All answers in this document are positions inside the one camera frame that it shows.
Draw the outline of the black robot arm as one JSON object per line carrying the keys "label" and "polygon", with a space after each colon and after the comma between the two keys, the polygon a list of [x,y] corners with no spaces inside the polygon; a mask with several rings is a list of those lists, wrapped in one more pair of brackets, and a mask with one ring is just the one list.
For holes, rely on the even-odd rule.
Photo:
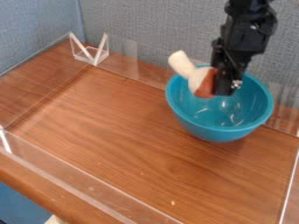
{"label": "black robot arm", "polygon": [[217,69],[212,85],[215,95],[232,95],[240,89],[252,57],[266,52],[278,25],[276,12],[270,6],[272,1],[227,1],[225,23],[211,42],[209,64]]}

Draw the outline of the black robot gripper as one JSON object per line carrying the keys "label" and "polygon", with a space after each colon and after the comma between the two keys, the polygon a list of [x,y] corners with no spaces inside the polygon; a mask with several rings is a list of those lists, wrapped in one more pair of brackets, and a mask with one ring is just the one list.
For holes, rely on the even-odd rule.
{"label": "black robot gripper", "polygon": [[217,70],[212,85],[215,95],[229,96],[240,89],[251,57],[266,51],[276,24],[276,14],[270,12],[227,15],[220,35],[211,44],[209,64]]}

